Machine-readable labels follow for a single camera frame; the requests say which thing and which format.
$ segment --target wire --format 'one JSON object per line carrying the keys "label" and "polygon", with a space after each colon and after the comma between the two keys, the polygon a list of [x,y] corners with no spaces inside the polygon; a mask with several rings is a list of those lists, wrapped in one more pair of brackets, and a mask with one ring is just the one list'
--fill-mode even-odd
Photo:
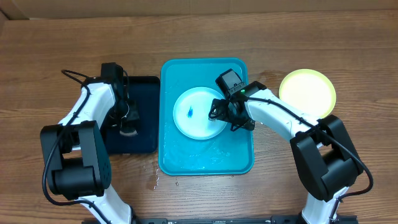
{"label": "wire", "polygon": [[60,132],[60,134],[58,135],[58,137],[56,138],[54,145],[51,148],[49,157],[46,160],[45,166],[44,166],[44,170],[43,170],[43,177],[42,177],[42,188],[43,188],[43,194],[45,196],[45,198],[51,202],[54,205],[58,205],[58,206],[67,206],[67,205],[76,205],[79,203],[84,203],[87,204],[89,208],[93,208],[95,210],[95,212],[104,220],[104,222],[106,224],[111,224],[110,221],[108,221],[106,219],[106,217],[104,216],[104,214],[101,212],[101,210],[94,204],[94,202],[88,201],[88,200],[75,200],[75,201],[71,201],[71,202],[58,202],[56,200],[54,200],[50,195],[49,192],[47,190],[47,173],[49,172],[49,167],[50,167],[50,163],[52,160],[52,157],[54,155],[55,152],[55,148],[57,147],[58,143],[60,142],[61,138],[63,137],[63,135],[70,129],[70,125],[72,124],[72,122],[77,118],[77,116],[79,115],[80,111],[83,109],[83,107],[86,105],[88,98],[90,97],[90,89],[87,87],[87,85],[84,85],[82,81],[80,81],[79,79],[77,79],[76,77],[73,77],[72,75],[70,75],[69,73],[75,74],[75,75],[79,75],[81,77],[85,77],[85,78],[89,78],[86,75],[83,75],[81,73],[78,72],[74,72],[74,71],[70,71],[70,70],[62,70],[61,71],[64,75],[66,75],[67,77],[73,79],[74,81],[80,83],[83,87],[86,88],[87,90],[87,94],[85,99],[83,100],[83,103],[79,106],[79,108],[73,113],[73,116],[70,118],[70,120],[68,121],[68,123],[64,126],[64,128],[62,129],[62,131]]}
{"label": "wire", "polygon": [[247,120],[245,120],[244,123],[239,124],[239,125],[232,124],[232,125],[231,125],[231,128],[230,128],[229,130],[231,130],[231,131],[236,131],[236,130],[238,130],[239,128],[242,128],[247,122],[249,122],[249,120],[250,120],[250,119],[247,119]]}
{"label": "wire", "polygon": [[216,105],[212,106],[210,108],[210,112],[209,112],[209,115],[208,115],[209,118],[210,119],[216,119],[216,118],[220,117],[221,115],[223,115],[224,113],[227,113],[228,110],[223,110],[221,112],[218,112],[219,109],[217,109],[217,107],[223,105],[224,107],[222,107],[222,108],[225,108],[225,106],[228,107],[228,104],[229,104],[229,100],[224,100],[224,101],[221,101],[219,104],[216,104]]}
{"label": "wire", "polygon": [[130,98],[130,96],[129,96],[129,90],[130,90],[130,79],[129,79],[129,75],[127,74],[127,72],[123,69],[123,72],[124,72],[124,74],[126,75],[126,77],[127,77],[127,98],[129,99]]}
{"label": "wire", "polygon": [[87,75],[84,75],[84,74],[78,73],[78,72],[74,72],[74,71],[71,71],[71,70],[63,69],[63,70],[61,70],[61,72],[62,72],[64,75],[66,75],[67,77],[69,77],[69,78],[71,78],[71,79],[73,79],[73,80],[75,80],[74,77],[71,76],[71,75],[69,75],[68,73],[72,73],[72,74],[75,74],[75,75],[79,75],[79,76],[85,77],[85,78],[90,78],[90,77],[87,76]]}
{"label": "wire", "polygon": [[307,125],[310,128],[313,128],[316,132],[318,132],[319,134],[323,135],[324,137],[326,137],[327,139],[329,139],[332,143],[336,144],[338,147],[344,149],[344,151],[346,151],[349,156],[351,156],[351,158],[353,160],[355,160],[364,170],[366,175],[369,178],[369,185],[368,187],[366,187],[363,190],[359,190],[357,192],[351,192],[351,193],[347,193],[347,194],[343,194],[340,195],[339,197],[336,198],[336,202],[333,206],[333,210],[329,216],[329,224],[333,223],[333,216],[335,215],[336,211],[337,211],[337,207],[339,205],[340,202],[343,202],[342,200],[346,197],[350,197],[350,196],[355,196],[355,195],[362,195],[365,193],[368,193],[372,188],[373,188],[373,176],[372,173],[370,172],[370,170],[368,169],[368,167],[366,167],[366,165],[358,158],[356,157],[352,152],[350,152],[347,148],[345,148],[342,144],[340,144],[340,142],[338,142],[336,139],[334,139],[333,137],[329,136],[327,133],[323,132],[321,129],[319,129],[318,127],[312,125],[311,123],[309,123],[308,121],[306,121],[304,118],[298,116],[297,114],[293,113],[291,110],[289,110],[288,108],[286,108],[284,105],[277,103],[275,101],[272,100],[268,100],[268,99],[261,99],[261,98],[252,98],[252,97],[245,97],[244,98],[245,101],[247,100],[254,100],[254,101],[262,101],[265,103],[269,103],[275,106],[278,106],[280,109],[284,110],[285,112],[287,112],[288,114],[292,115],[295,119],[299,120],[301,123]]}

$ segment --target wooden surface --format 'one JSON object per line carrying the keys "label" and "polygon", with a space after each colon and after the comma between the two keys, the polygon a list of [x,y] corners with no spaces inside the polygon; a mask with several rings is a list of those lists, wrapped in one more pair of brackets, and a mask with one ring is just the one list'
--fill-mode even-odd
{"label": "wooden surface", "polygon": [[[374,190],[339,208],[360,223],[398,219],[398,11],[6,21],[0,38],[0,222],[79,223],[81,206],[56,207],[41,189],[39,133],[63,118],[103,62],[160,76],[172,58],[239,57],[274,93],[289,72],[312,68],[334,84],[333,114],[345,123]],[[256,162],[245,175],[167,176],[157,154],[112,156],[112,184],[140,217],[216,218],[297,214],[306,191],[287,142],[254,131]],[[154,190],[156,180],[159,186]],[[365,175],[351,190],[367,186]]]}
{"label": "wooden surface", "polygon": [[10,19],[398,9],[397,0],[0,0]]}
{"label": "wooden surface", "polygon": [[8,20],[7,17],[0,11],[0,35],[2,31],[2,26],[4,22],[6,22],[7,20]]}

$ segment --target blue tray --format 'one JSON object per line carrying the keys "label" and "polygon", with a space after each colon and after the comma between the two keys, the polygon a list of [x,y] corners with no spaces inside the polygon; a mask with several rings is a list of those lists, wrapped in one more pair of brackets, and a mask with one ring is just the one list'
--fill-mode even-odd
{"label": "blue tray", "polygon": [[244,174],[254,164],[251,131],[230,131],[230,124],[207,140],[186,137],[176,127],[173,108],[185,91],[199,86],[222,94],[216,78],[232,68],[245,83],[248,70],[237,58],[175,59],[162,67],[160,78],[159,167],[168,175]]}

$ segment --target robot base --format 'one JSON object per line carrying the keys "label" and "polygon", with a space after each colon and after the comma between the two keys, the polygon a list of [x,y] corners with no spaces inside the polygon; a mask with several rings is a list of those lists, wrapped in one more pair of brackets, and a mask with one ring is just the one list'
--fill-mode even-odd
{"label": "robot base", "polygon": [[[81,224],[97,224],[98,221],[85,221]],[[237,218],[237,219],[186,219],[168,220],[166,218],[143,218],[137,224],[306,224],[300,215],[274,215],[270,218]],[[356,216],[337,216],[335,224],[358,224]]]}

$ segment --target black mount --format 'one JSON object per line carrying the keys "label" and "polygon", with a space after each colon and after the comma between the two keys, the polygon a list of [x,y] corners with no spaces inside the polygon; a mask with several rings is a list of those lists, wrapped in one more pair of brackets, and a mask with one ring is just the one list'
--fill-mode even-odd
{"label": "black mount", "polygon": [[[166,218],[141,218],[141,224],[306,224],[300,215],[273,215],[270,218],[208,218],[191,220],[168,220]],[[98,224],[97,220],[87,220],[81,224]],[[358,224],[356,216],[339,216],[334,224]]]}
{"label": "black mount", "polygon": [[243,98],[251,96],[259,90],[265,90],[267,87],[257,81],[248,85],[242,82],[241,77],[229,69],[223,72],[217,79],[216,84],[223,92],[225,100],[214,99],[211,104],[210,120],[218,119],[231,123],[231,130],[244,128],[253,131],[255,121],[253,121],[246,111]]}
{"label": "black mount", "polygon": [[[317,127],[336,139],[359,158],[343,122],[334,115],[319,119]],[[342,148],[331,144],[332,150],[321,155],[317,144],[329,146],[326,137],[313,128],[299,132],[290,140],[298,176],[306,190],[318,200],[329,201],[343,187],[350,187],[363,168]]]}
{"label": "black mount", "polygon": [[88,78],[83,84],[107,83],[112,86],[115,104],[107,115],[107,125],[117,126],[120,134],[134,136],[137,134],[136,127],[139,125],[139,113],[136,100],[128,97],[128,86],[125,85],[122,66],[111,62],[101,65],[101,76]]}
{"label": "black mount", "polygon": [[[40,132],[44,161],[63,128],[59,124],[45,126]],[[104,189],[111,184],[112,172],[97,122],[84,121],[69,126],[69,129],[56,146],[49,165],[47,182],[51,192],[68,200],[87,195],[103,196]],[[63,157],[73,146],[79,145],[81,157]]]}

